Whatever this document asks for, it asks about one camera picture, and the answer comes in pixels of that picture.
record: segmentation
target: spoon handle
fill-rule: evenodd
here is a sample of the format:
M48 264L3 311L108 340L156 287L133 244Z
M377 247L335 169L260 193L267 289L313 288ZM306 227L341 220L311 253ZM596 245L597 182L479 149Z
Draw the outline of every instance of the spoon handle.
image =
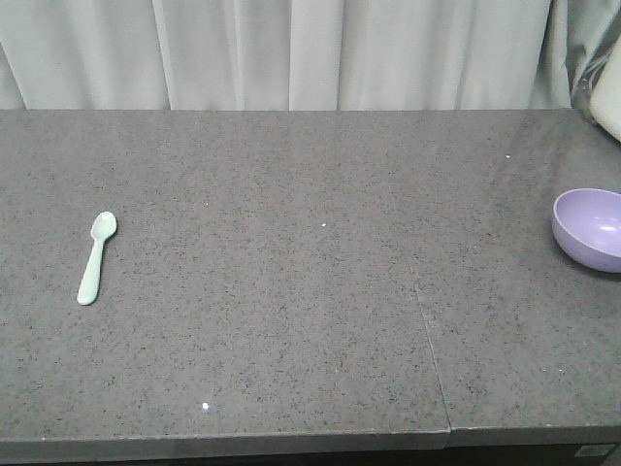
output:
M101 270L101 256L104 250L104 242L95 240L93 249L88 257L86 270L82 276L80 289L78 290L78 302L83 306L92 303L97 298L99 291L99 274Z

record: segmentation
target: mint green spoon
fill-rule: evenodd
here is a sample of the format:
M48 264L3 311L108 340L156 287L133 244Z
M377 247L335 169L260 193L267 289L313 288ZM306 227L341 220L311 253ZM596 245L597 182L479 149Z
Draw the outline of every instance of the mint green spoon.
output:
M101 272L101 257L104 251L104 243L113 236L116 231L116 218L111 212L102 212L95 218L90 236L95 241L93 249L88 257L86 270L78 290L78 302L83 306L92 303L97 298L99 291L99 275Z

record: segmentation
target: white curtain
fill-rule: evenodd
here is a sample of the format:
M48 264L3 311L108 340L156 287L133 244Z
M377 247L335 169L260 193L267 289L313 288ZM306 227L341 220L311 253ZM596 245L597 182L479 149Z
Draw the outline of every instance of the white curtain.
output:
M556 108L621 0L0 0L0 108Z

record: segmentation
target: bowl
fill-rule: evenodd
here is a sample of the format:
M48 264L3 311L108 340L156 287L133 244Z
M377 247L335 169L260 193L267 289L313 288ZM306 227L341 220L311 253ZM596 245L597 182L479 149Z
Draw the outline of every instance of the bowl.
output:
M595 270L621 273L621 194L581 188L554 202L552 231L571 258Z

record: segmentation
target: gray granite countertop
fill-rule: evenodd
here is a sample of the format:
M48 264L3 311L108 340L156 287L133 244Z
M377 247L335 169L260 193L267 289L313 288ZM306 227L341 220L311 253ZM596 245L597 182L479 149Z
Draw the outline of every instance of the gray granite countertop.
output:
M0 163L1 462L621 440L576 112L6 111Z

